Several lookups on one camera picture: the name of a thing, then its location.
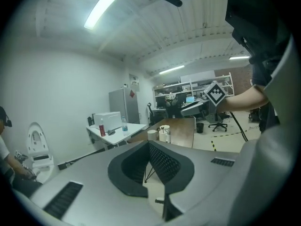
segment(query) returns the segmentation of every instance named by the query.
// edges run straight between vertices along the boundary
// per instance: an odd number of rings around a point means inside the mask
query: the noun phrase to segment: ceiling
[[[70,40],[119,60],[131,57],[150,75],[244,53],[225,21],[227,0],[116,0],[93,30],[84,23],[98,0],[26,0],[14,35]]]

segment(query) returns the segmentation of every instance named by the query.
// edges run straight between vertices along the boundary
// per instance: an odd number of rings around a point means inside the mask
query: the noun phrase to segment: fluorescent light
[[[249,58],[250,56],[230,57],[229,59]]]
[[[92,12],[90,13],[89,17],[87,18],[84,27],[88,29],[93,29],[99,18],[113,3],[113,1],[115,0],[99,0],[93,8]]]
[[[170,72],[172,70],[178,70],[178,69],[181,69],[181,68],[184,68],[184,67],[185,67],[184,65],[181,65],[179,67],[175,67],[175,68],[172,68],[172,69],[169,69],[169,70],[162,71],[159,74],[167,73],[167,72]]]

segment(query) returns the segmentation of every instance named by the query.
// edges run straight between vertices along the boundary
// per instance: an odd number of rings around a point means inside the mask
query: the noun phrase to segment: white microwave
[[[105,132],[122,126],[120,112],[106,112],[94,115],[94,123],[97,128],[101,125],[102,120]]]

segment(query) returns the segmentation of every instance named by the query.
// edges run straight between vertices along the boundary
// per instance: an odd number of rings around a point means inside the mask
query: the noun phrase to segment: gray refrigerator
[[[137,93],[130,88],[122,88],[109,93],[110,111],[120,111],[128,123],[140,124]]]

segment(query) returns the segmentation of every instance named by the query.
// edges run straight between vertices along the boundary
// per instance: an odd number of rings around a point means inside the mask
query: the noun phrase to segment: hand
[[[27,180],[32,180],[32,179],[36,178],[36,176],[27,169],[24,169],[24,171],[22,171],[22,173],[20,173],[20,175],[23,179],[27,179]]]

